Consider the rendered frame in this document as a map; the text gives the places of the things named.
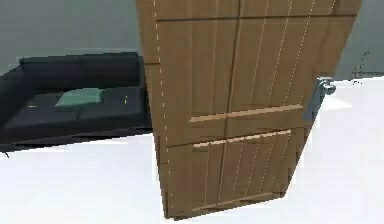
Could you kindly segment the teal cushion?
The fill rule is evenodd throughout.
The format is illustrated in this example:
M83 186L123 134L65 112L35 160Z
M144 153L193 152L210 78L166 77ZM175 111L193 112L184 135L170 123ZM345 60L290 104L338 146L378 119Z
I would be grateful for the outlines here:
M77 107L101 102L103 90L99 88L82 88L65 92L55 104L56 107Z

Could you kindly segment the black sofa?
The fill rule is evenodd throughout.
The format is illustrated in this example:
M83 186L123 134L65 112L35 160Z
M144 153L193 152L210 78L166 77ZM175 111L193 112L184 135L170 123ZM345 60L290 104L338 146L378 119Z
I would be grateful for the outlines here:
M68 91L103 90L101 102L56 107ZM0 152L153 132L144 59L137 52L30 57L0 75Z

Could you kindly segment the brown wooden room door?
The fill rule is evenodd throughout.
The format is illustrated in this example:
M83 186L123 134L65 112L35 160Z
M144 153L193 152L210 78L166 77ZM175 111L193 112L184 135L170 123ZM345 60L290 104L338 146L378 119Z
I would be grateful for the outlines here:
M364 0L135 0L163 212L284 197Z

